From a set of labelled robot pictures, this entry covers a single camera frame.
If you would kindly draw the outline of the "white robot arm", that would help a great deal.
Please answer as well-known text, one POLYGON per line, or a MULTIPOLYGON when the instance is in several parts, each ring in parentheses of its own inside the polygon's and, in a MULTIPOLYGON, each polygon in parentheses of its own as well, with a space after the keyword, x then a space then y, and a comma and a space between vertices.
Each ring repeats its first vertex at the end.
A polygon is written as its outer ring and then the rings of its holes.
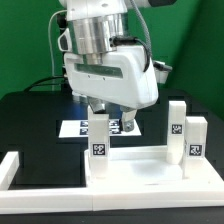
POLYGON ((121 107, 121 129, 134 129, 139 109, 156 103, 159 83, 172 68, 152 59, 148 31, 143 40, 128 32, 127 11, 161 7, 177 0, 59 0, 68 27, 58 39, 72 90, 95 113, 111 102, 121 107))

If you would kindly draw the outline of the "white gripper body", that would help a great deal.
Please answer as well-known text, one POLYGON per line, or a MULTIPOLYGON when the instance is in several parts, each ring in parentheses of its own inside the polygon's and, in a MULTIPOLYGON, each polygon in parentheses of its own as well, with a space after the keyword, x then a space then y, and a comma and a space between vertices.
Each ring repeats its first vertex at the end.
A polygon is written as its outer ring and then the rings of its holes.
POLYGON ((69 84, 76 93, 121 106, 142 109, 156 103, 153 65, 146 72, 142 46, 119 46, 102 56, 102 65, 84 65, 81 56, 64 55, 69 84))

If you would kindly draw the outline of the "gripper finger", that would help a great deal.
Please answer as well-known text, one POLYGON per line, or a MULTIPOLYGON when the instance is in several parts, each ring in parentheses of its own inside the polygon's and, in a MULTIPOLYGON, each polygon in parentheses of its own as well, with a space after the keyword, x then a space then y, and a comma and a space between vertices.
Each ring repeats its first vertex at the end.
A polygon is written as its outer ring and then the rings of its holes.
POLYGON ((128 107, 122 107, 121 111, 122 111, 122 117, 121 117, 122 129, 125 132, 130 132, 134 129, 134 119, 137 110, 128 107))
POLYGON ((95 114, 103 114, 106 111, 105 104, 98 98, 89 97, 88 104, 95 114))

